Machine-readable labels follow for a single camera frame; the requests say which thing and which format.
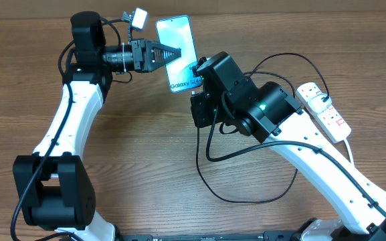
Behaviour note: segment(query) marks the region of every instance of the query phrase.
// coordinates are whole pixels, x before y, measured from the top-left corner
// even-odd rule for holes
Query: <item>black cable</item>
[[[120,23],[120,22],[124,22],[123,20],[121,19],[114,19],[114,20],[110,20],[109,21],[110,23]]]
[[[325,89],[326,89],[326,94],[328,95],[327,97],[325,97],[324,99],[324,102],[326,102],[326,100],[329,99],[329,89],[328,89],[328,86],[326,85],[326,82],[325,82],[325,79],[324,77],[322,76],[322,74],[320,73],[320,71],[318,70],[318,68],[308,59],[306,58],[305,56],[302,56],[301,54],[296,54],[296,53],[281,53],[281,54],[274,54],[272,56],[268,56],[267,58],[263,59],[255,68],[254,70],[251,71],[249,77],[252,76],[252,74],[254,74],[258,68],[261,66],[262,63],[264,63],[266,60],[269,60],[270,58],[273,58],[273,57],[276,57],[276,56],[283,56],[283,55],[291,55],[291,56],[298,56],[300,58],[303,58],[305,59],[309,64],[311,64],[314,68],[314,70],[316,70],[316,72],[318,73],[320,79],[322,80],[322,82],[324,83],[324,86],[325,86]]]
[[[196,165],[196,168],[197,168],[197,172],[199,173],[199,176],[200,176],[201,180],[206,185],[208,190],[211,191],[211,193],[215,197],[218,197],[220,200],[228,202],[228,203],[232,203],[232,204],[266,204],[266,203],[274,202],[274,201],[282,198],[283,196],[285,196],[286,193],[288,193],[289,189],[292,187],[292,184],[294,183],[295,177],[297,176],[297,172],[298,171],[295,170],[294,178],[292,179],[292,181],[289,184],[288,188],[284,191],[284,193],[280,194],[278,197],[275,197],[275,198],[272,198],[272,199],[263,200],[263,201],[232,201],[232,200],[228,200],[228,199],[225,199],[225,198],[219,196],[218,194],[216,194],[211,189],[209,184],[207,184],[205,178],[202,176],[202,174],[200,172],[200,167],[199,167],[199,145],[200,145],[200,128],[197,127],[197,148],[196,148],[196,152],[195,152],[195,165]]]
[[[70,68],[71,61],[72,61],[72,56],[74,55],[75,48],[71,48],[70,51],[68,52],[68,56],[66,56],[66,61],[65,61],[65,69],[67,70]]]
[[[207,140],[207,146],[206,146],[206,157],[209,161],[212,161],[212,162],[218,162],[218,161],[224,161],[224,160],[227,160],[227,159],[230,159],[230,158],[233,158],[233,157],[237,157],[239,155],[243,155],[245,153],[248,153],[250,151],[255,151],[255,150],[258,150],[258,149],[261,149],[261,148],[265,148],[265,147],[273,147],[273,146],[278,146],[278,145],[295,145],[295,146],[299,146],[299,147],[306,147],[308,149],[311,149],[312,151],[314,151],[314,153],[317,155],[317,154],[321,154],[323,155],[324,157],[326,157],[328,160],[330,160],[346,177],[347,179],[349,179],[349,181],[359,190],[359,192],[362,194],[362,196],[367,199],[367,201],[369,202],[369,206],[370,208],[374,207],[382,216],[384,216],[386,218],[386,212],[379,206],[379,203],[376,202],[360,185],[359,183],[355,180],[355,178],[352,177],[352,175],[334,158],[332,157],[331,155],[329,155],[327,152],[325,152],[323,149],[319,148],[319,147],[315,147],[314,145],[310,145],[308,143],[302,143],[302,142],[298,142],[298,141],[272,141],[272,142],[269,142],[269,143],[262,143],[262,144],[259,144],[259,145],[254,145],[252,147],[248,147],[248,148],[245,148],[245,149],[242,149],[240,151],[236,151],[236,152],[233,152],[233,153],[230,153],[228,155],[225,155],[223,157],[217,157],[217,158],[211,158],[210,155],[209,155],[209,149],[210,149],[210,145],[211,145],[211,140],[212,140],[212,135],[213,135],[213,130],[215,128],[215,123],[216,123],[216,119],[217,119],[217,113],[218,113],[218,106],[217,106],[217,111],[215,113],[215,117],[213,119],[213,124],[211,126],[211,132],[209,134],[209,138]],[[199,139],[197,139],[197,154],[199,152]],[[298,170],[296,169],[295,170],[295,174],[294,174],[294,178],[297,174]],[[222,197],[219,197],[214,191],[212,191],[212,189],[208,186],[208,184],[205,182],[203,176],[200,174],[203,182],[205,183],[205,185],[207,186],[207,188],[216,196],[218,197],[219,199],[225,201],[225,202],[234,202],[234,203],[239,203],[237,201],[231,201],[231,200],[226,200],[226,199],[223,199]],[[282,196],[290,189],[291,185],[288,187],[288,189],[282,194]]]
[[[275,73],[271,73],[271,72],[265,72],[265,71],[255,71],[255,74],[268,74],[268,75],[271,75],[271,76],[275,76],[275,77],[278,77],[278,78],[281,78],[283,80],[285,80],[289,86],[291,86],[291,89],[292,89],[292,96],[295,98],[295,88],[294,88],[294,85],[291,83],[291,81],[289,81],[287,78],[279,75],[279,74],[275,74]]]
[[[117,83],[122,83],[122,84],[128,84],[130,83],[130,81],[132,81],[132,73],[130,73],[129,71],[126,71],[127,74],[130,74],[130,78],[128,81],[120,81],[120,80],[113,80],[114,82],[117,82]]]
[[[221,125],[219,126],[219,133],[221,133],[222,135],[230,135],[230,134],[234,134],[234,133],[237,133],[239,130],[236,128],[228,133],[225,133],[224,132],[224,124],[225,123],[221,123]]]
[[[74,238],[76,241],[81,241],[82,239],[80,237],[78,237],[76,234],[74,233],[71,233],[71,232],[60,232],[60,233],[55,233],[55,234],[52,234],[52,235],[49,235],[45,238],[40,238],[36,241],[47,241],[47,240],[51,240],[52,238],[57,238],[57,237],[60,237],[60,236],[68,236],[70,238]]]
[[[112,30],[114,30],[115,34],[117,35],[117,39],[118,39],[118,50],[121,50],[121,37],[120,37],[120,34],[119,34],[118,30],[113,26],[113,24],[112,24],[113,22],[112,21],[108,21],[104,17],[101,17],[100,20],[102,20],[105,24],[108,24],[112,28]]]
[[[62,50],[62,52],[60,53],[59,55],[59,59],[58,59],[58,68],[59,68],[59,72],[60,72],[60,75],[63,77],[65,74],[64,74],[64,70],[62,69],[62,58],[64,58],[64,55],[65,53],[67,52],[67,50],[74,44],[74,41],[72,40],[65,48],[64,50]]]
[[[234,115],[230,112],[230,110],[227,107],[227,103],[225,102],[225,94],[227,94],[227,91],[222,92],[221,95],[221,103],[222,107],[224,108],[225,113],[230,117],[230,119],[234,119]]]
[[[218,113],[218,106],[216,108],[216,111],[215,111],[215,118],[213,119],[213,124],[212,124],[212,127],[211,127],[211,133],[213,132],[214,128],[215,128],[215,122],[216,122],[216,117],[217,117],[217,113]],[[294,177],[292,178],[292,181],[291,183],[289,184],[288,188],[286,188],[286,190],[280,194],[278,197],[275,197],[275,198],[272,198],[272,199],[267,199],[267,200],[262,200],[262,201],[232,201],[232,200],[228,200],[228,199],[225,199],[219,195],[217,195],[212,189],[211,187],[207,184],[205,178],[202,176],[201,172],[200,172],[200,168],[199,168],[199,141],[200,141],[200,138],[199,138],[199,135],[200,135],[200,129],[197,128],[197,150],[196,150],[196,155],[195,155],[195,163],[196,163],[196,168],[197,168],[197,172],[199,173],[200,175],[200,178],[201,180],[204,182],[204,184],[206,185],[206,187],[209,189],[209,191],[215,196],[215,197],[218,197],[220,200],[222,201],[225,201],[225,202],[228,202],[228,203],[232,203],[232,204],[266,204],[266,203],[270,203],[270,202],[274,202],[280,198],[282,198],[283,196],[285,196],[285,194],[288,193],[288,191],[291,189],[292,187],[292,184],[294,184],[294,181],[295,181],[295,177],[297,176],[297,173],[298,173],[298,170],[295,169],[295,173],[294,173]],[[206,157],[208,157],[208,146],[206,146]]]

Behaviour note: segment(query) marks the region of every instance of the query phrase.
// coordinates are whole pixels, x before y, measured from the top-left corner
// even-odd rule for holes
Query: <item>black bracket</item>
[[[264,241],[291,241],[295,231],[265,231],[263,233]]]
[[[17,156],[13,174],[19,197],[40,162],[38,155]],[[52,173],[59,175],[60,186],[44,186],[41,182],[48,181]],[[80,157],[64,153],[47,159],[21,209],[27,225],[50,231],[66,227],[83,230],[92,222],[95,207],[94,189]]]
[[[100,15],[93,11],[83,11],[71,17],[71,24],[77,63],[89,66],[102,64],[106,41]]]
[[[84,66],[71,64],[62,78],[62,83],[70,84],[72,81],[87,81],[91,84],[98,84],[105,101],[112,82],[110,65]]]
[[[151,40],[134,39],[131,46],[134,70],[140,73],[152,72],[181,57],[181,49]]]
[[[203,92],[191,97],[196,127],[211,125],[218,106],[217,123],[234,125],[242,135],[263,143],[270,134],[280,134],[279,125],[291,114],[302,112],[301,104],[279,84],[257,88],[229,54],[220,52],[203,61],[192,68],[195,76],[203,77]]]

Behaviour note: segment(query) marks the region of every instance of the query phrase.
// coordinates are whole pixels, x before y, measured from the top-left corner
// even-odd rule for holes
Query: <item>phone screen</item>
[[[179,92],[201,85],[201,77],[194,77],[190,67],[197,64],[193,34],[188,16],[172,17],[156,22],[161,44],[181,49],[181,57],[166,65],[169,88]]]

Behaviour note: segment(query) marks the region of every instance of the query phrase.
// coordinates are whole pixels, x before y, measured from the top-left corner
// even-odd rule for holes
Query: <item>power cord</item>
[[[320,71],[318,70],[318,68],[305,56],[301,55],[301,54],[296,54],[296,53],[281,53],[281,54],[274,54],[272,56],[268,56],[267,58],[263,59],[251,72],[250,72],[250,75],[249,77],[252,76],[252,74],[255,74],[258,70],[258,68],[261,66],[262,63],[264,63],[266,60],[269,60],[273,57],[276,57],[276,56],[283,56],[283,55],[291,55],[291,56],[298,56],[300,58],[303,58],[304,60],[306,60],[309,64],[311,64],[314,68],[314,70],[316,70],[316,72],[318,73],[320,79],[322,80],[322,82],[324,83],[324,86],[325,86],[325,89],[326,89],[326,94],[327,96],[324,98],[324,102],[326,102],[328,99],[329,99],[329,89],[328,89],[328,86],[326,85],[326,82],[325,82],[325,79],[324,79],[324,76],[322,76],[322,74],[320,73]]]
[[[130,75],[130,78],[127,81],[120,81],[120,80],[112,80],[113,82],[121,83],[121,84],[128,84],[130,81],[132,81],[132,73],[130,71],[126,71],[127,74]]]
[[[102,24],[102,26],[104,25],[109,25],[112,30],[114,30],[115,34],[117,35],[117,40],[118,40],[118,49],[117,50],[121,50],[121,37],[120,37],[120,33],[118,32],[118,30],[113,26],[113,21],[108,21],[106,18],[104,17],[101,17],[100,18],[101,21],[103,21],[104,23]]]
[[[218,194],[216,194],[212,189],[211,187],[209,186],[209,184],[207,184],[205,178],[203,177],[203,175],[201,174],[200,172],[200,167],[199,167],[199,146],[200,146],[200,128],[197,127],[197,148],[196,148],[196,152],[195,152],[195,166],[197,168],[197,172],[199,173],[199,176],[201,178],[201,180],[203,181],[203,183],[206,185],[206,187],[208,188],[209,191],[211,191],[211,193],[219,198],[220,200],[224,201],[224,202],[228,202],[228,203],[232,203],[232,204],[266,204],[266,203],[270,203],[270,202],[274,202],[280,198],[282,198],[286,193],[288,193],[289,189],[292,187],[292,184],[294,183],[294,180],[295,180],[295,177],[297,175],[297,170],[295,170],[295,174],[294,174],[294,178],[292,179],[290,185],[288,186],[288,188],[284,191],[284,193],[282,193],[281,195],[279,195],[278,197],[275,197],[275,198],[272,198],[272,199],[267,199],[267,200],[263,200],[263,201],[232,201],[232,200],[228,200],[228,199],[225,199],[221,196],[219,196]]]
[[[67,44],[67,46],[62,50],[62,52],[59,55],[58,59],[58,68],[59,68],[59,73],[63,77],[65,76],[64,70],[62,69],[62,59],[64,58],[65,53],[67,50],[74,44],[74,41],[72,40],[70,43]]]
[[[49,235],[47,237],[40,238],[39,240],[36,240],[36,241],[47,241],[47,240],[51,240],[52,238],[57,238],[57,237],[60,237],[60,236],[67,236],[67,237],[73,238],[75,241],[83,241],[83,239],[78,237],[78,235],[76,235],[74,233],[71,233],[71,232],[55,233],[55,234]]]
[[[244,75],[247,75],[247,74],[249,74],[249,78],[251,78],[252,71],[251,72],[244,72]],[[267,75],[275,76],[275,77],[278,77],[280,79],[285,80],[289,84],[289,86],[291,86],[292,96],[295,98],[295,88],[294,88],[294,85],[287,78],[285,78],[285,77],[283,77],[283,76],[281,76],[279,74],[275,74],[275,73],[271,73],[271,72],[265,72],[265,71],[255,71],[255,74],[267,74]]]
[[[209,148],[210,148],[210,144],[211,144],[211,140],[212,140],[212,135],[213,135],[213,131],[215,129],[215,124],[216,124],[216,120],[217,120],[217,113],[218,113],[218,106],[216,108],[216,111],[215,111],[215,117],[213,119],[213,124],[211,126],[211,132],[209,133],[209,138],[207,140],[207,146],[206,146],[206,157],[209,161],[213,161],[210,157],[209,157]],[[298,173],[298,170],[295,169],[295,173],[294,173],[294,177],[292,178],[292,181],[291,183],[289,184],[288,188],[286,188],[286,190],[280,194],[278,197],[275,197],[275,198],[272,198],[272,199],[267,199],[267,200],[262,200],[262,201],[233,201],[233,200],[228,200],[228,199],[225,199],[221,196],[219,196],[218,194],[216,194],[212,189],[211,187],[209,186],[209,184],[207,184],[205,178],[202,176],[201,172],[200,172],[200,168],[199,168],[199,141],[200,141],[200,128],[197,127],[197,150],[196,150],[196,155],[195,155],[195,164],[196,164],[196,168],[197,168],[197,172],[199,173],[199,176],[201,178],[201,180],[203,181],[203,183],[206,185],[206,187],[208,188],[208,190],[217,198],[219,198],[220,200],[224,201],[224,202],[228,202],[228,203],[232,203],[232,204],[267,204],[267,203],[270,203],[270,202],[274,202],[280,198],[282,198],[283,196],[285,196],[285,194],[288,193],[288,191],[291,189],[292,187],[292,184],[294,184],[294,181],[295,181],[295,177],[297,176],[297,173]]]
[[[230,131],[230,132],[228,132],[228,133],[225,133],[225,132],[224,132],[224,124],[225,124],[225,123],[221,123],[221,125],[219,126],[219,133],[221,133],[221,135],[230,135],[230,134],[234,134],[234,133],[236,133],[236,132],[239,131],[239,130],[236,128],[236,129],[234,129],[234,130],[232,130],[232,131]]]
[[[233,113],[231,113],[231,111],[228,109],[228,106],[227,106],[227,103],[225,102],[225,95],[227,94],[227,91],[223,91],[222,94],[221,94],[221,103],[222,103],[222,107],[225,111],[225,113],[228,115],[228,117],[231,119],[231,120],[234,120],[235,117],[233,115]]]
[[[349,142],[347,141],[347,139],[344,139],[343,141],[345,142],[347,153],[349,154],[349,161],[351,162],[351,164],[353,166],[355,166],[355,162],[353,161],[353,154],[352,154],[351,146],[349,145]]]

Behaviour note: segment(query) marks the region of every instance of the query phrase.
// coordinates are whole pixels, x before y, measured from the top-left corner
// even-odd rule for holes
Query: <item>cable clip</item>
[[[50,141],[50,143],[54,143],[55,145],[59,145],[58,140],[56,140],[56,139],[54,139],[54,138],[52,138],[52,140]]]
[[[324,151],[324,149],[322,149],[322,148],[319,148],[317,150],[313,149],[314,154],[321,154],[323,151]]]
[[[126,73],[126,63],[124,62],[124,42],[122,44],[122,53],[123,53],[123,67],[124,67],[124,73]]]
[[[379,205],[379,202],[376,202],[376,201],[373,201],[373,202],[371,202],[370,204],[368,204],[368,206],[370,207],[370,208],[375,208],[375,207],[377,207]]]

